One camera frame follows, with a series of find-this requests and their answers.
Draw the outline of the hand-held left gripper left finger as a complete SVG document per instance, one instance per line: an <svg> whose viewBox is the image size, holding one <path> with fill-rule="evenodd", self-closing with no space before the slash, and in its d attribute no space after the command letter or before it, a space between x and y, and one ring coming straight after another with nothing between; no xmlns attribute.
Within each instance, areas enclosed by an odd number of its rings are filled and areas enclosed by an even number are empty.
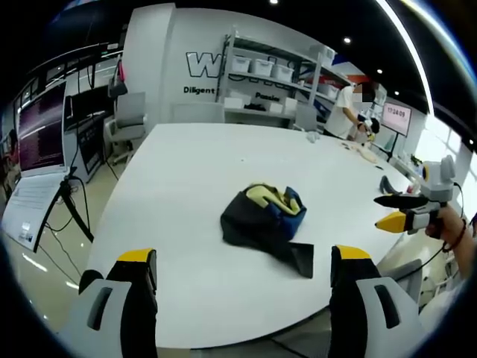
<svg viewBox="0 0 477 358"><path fill-rule="evenodd" d="M157 252L127 251L107 275L87 269L58 333L73 357L157 357Z"/></svg>

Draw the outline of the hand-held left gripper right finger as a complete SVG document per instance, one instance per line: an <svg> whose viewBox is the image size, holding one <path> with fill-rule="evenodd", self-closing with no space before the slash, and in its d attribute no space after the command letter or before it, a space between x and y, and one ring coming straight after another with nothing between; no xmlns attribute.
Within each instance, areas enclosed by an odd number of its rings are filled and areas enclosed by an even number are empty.
<svg viewBox="0 0 477 358"><path fill-rule="evenodd" d="M333 246L330 283L329 357L409 357L426 337L408 288L382 276L366 251Z"/></svg>

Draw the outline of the person's right hand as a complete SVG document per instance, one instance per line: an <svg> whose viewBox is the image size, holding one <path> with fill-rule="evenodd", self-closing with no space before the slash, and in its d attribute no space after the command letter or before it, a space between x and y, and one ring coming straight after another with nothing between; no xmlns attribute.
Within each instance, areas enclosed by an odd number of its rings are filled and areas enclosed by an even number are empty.
<svg viewBox="0 0 477 358"><path fill-rule="evenodd" d="M426 227L425 233L429 237L441 239L447 245L453 246L464 238L466 230L465 221L447 205L439 209L437 218Z"/></svg>

